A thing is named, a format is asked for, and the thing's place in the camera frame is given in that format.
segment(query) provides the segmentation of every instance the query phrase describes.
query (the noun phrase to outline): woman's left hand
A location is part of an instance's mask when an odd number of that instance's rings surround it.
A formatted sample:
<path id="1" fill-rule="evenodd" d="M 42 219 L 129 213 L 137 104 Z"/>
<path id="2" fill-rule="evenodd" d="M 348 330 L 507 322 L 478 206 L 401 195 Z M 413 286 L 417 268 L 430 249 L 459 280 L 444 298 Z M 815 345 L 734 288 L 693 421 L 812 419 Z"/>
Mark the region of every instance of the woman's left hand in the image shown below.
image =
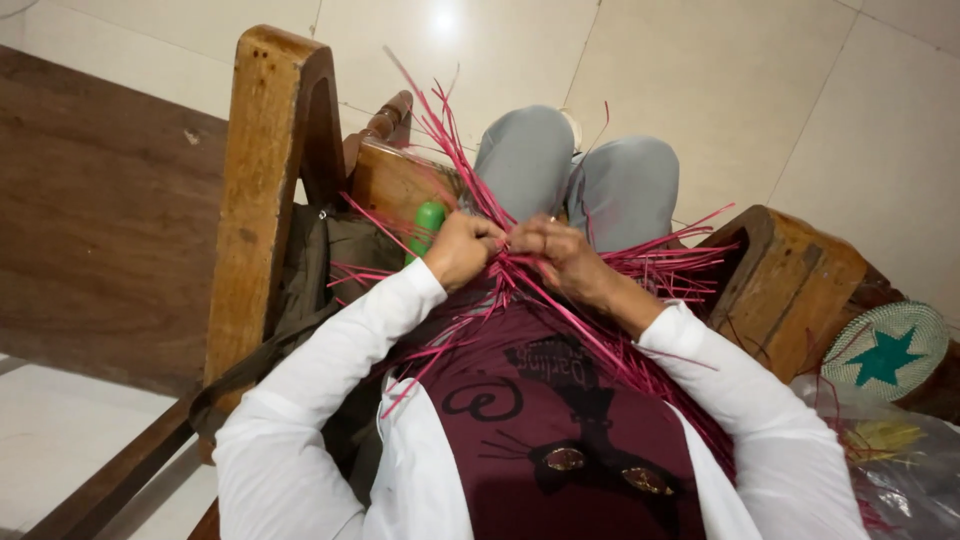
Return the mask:
<path id="1" fill-rule="evenodd" d="M 455 211 L 446 217 L 423 262 L 444 290 L 452 293 L 475 278 L 506 239 L 492 221 Z"/>

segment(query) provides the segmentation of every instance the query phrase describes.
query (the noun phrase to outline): plastic bag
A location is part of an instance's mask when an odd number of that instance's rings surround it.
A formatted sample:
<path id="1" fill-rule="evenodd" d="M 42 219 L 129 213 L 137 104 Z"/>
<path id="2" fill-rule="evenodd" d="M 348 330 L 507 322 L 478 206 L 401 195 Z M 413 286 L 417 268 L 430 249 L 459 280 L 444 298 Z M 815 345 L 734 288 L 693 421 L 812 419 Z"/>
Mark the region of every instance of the plastic bag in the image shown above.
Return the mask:
<path id="1" fill-rule="evenodd" d="M 813 375 L 790 388 L 837 431 L 875 540 L 960 540 L 960 428 Z"/>

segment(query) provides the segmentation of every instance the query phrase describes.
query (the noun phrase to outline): maroon t-shirt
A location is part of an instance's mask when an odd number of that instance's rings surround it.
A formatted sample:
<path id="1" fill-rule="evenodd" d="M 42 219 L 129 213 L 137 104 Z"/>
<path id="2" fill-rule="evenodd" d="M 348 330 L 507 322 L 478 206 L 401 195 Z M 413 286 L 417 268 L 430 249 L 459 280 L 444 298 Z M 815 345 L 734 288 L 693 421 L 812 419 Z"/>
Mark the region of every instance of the maroon t-shirt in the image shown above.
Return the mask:
<path id="1" fill-rule="evenodd" d="M 514 302 L 420 382 L 437 408 L 473 535 L 705 538 L 684 428 L 659 398 L 594 369 L 552 309 Z"/>

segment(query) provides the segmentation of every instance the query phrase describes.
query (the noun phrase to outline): dark bag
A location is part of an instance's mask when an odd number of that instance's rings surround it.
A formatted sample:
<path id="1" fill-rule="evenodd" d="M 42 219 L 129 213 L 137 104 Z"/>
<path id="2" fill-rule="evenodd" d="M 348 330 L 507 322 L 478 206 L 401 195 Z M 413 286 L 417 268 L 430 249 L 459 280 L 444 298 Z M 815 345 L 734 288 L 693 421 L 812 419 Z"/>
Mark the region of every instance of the dark bag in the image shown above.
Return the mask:
<path id="1" fill-rule="evenodd" d="M 276 310 L 270 318 L 277 321 L 276 328 L 269 339 L 194 399 L 189 420 L 201 437 L 213 442 L 214 433 L 227 420 L 228 414 L 215 406 L 219 399 L 263 380 L 337 312 L 334 298 L 349 304 L 367 291 L 356 280 L 327 287 L 331 260 L 398 271 L 403 252 L 367 219 L 349 214 L 333 217 L 314 207 L 294 205 Z M 379 380 L 364 380 L 327 421 L 324 443 L 335 461 L 349 459 L 370 431 L 379 400 Z"/>

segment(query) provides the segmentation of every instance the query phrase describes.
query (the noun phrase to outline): green plastic container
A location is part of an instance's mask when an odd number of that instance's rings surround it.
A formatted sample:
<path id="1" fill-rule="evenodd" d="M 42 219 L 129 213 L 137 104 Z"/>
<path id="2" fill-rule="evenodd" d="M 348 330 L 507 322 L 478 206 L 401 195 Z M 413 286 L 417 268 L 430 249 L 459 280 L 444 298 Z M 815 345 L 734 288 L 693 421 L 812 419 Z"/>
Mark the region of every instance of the green plastic container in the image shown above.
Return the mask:
<path id="1" fill-rule="evenodd" d="M 423 203 L 420 205 L 420 208 L 417 209 L 417 217 L 414 219 L 414 223 L 436 234 L 445 219 L 446 208 L 444 205 L 430 201 Z M 432 243 L 433 240 L 426 234 L 414 234 L 407 241 L 407 247 L 410 248 L 410 251 L 417 254 L 417 257 L 423 257 L 423 254 L 426 253 L 426 250 L 430 249 Z M 404 266 L 413 262 L 414 258 L 414 256 L 408 253 Z"/>

